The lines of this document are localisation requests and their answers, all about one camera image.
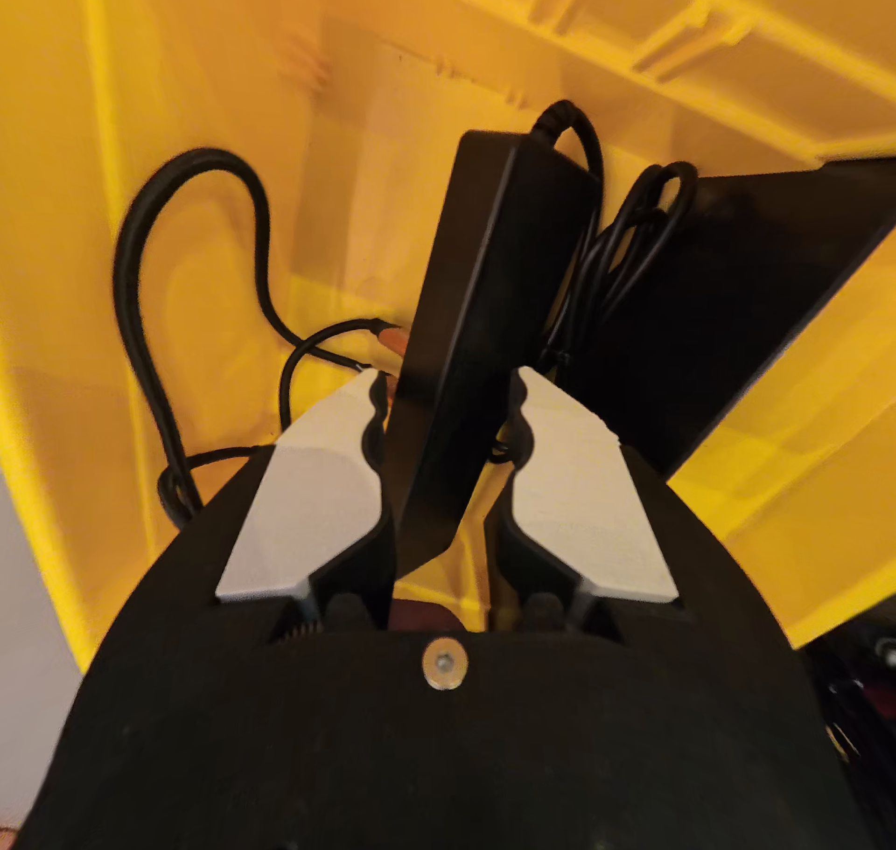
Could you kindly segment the black plastic bin divider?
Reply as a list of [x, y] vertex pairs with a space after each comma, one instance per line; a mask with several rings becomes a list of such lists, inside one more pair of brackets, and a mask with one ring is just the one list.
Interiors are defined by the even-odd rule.
[[567, 392], [669, 478], [894, 229], [895, 159], [703, 176]]

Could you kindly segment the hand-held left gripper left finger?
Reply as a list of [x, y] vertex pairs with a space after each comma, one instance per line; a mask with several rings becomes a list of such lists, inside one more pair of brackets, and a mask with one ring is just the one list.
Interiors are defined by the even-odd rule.
[[291, 598], [305, 620], [354, 595], [388, 620], [394, 525], [381, 476], [386, 373], [366, 370], [275, 443], [218, 582], [221, 602]]

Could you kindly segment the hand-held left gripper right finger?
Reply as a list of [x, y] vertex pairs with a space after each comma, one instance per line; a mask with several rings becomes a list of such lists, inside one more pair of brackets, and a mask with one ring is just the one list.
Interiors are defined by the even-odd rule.
[[497, 501], [497, 570], [521, 610], [532, 599], [589, 620], [604, 599], [679, 598], [618, 437], [529, 366], [510, 379], [512, 472]]

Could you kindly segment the black usb hub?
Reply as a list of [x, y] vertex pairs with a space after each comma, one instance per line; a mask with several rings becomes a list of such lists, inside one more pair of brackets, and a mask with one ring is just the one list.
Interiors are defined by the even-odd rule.
[[385, 435], [397, 578], [454, 541], [598, 192], [529, 133], [462, 136]]

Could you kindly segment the yellow plastic bin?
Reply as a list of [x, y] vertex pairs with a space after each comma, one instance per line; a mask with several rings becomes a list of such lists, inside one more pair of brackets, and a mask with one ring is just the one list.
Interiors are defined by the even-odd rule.
[[[409, 324], [461, 135], [559, 98], [603, 148], [601, 229], [648, 165], [700, 177], [894, 154], [894, 0], [2, 0], [2, 464], [76, 674], [174, 530], [111, 293], [118, 229], [175, 154], [233, 150], [306, 337]], [[794, 645], [894, 600], [894, 228], [671, 485]], [[206, 174], [141, 267], [187, 452], [270, 441], [288, 341], [252, 203]]]

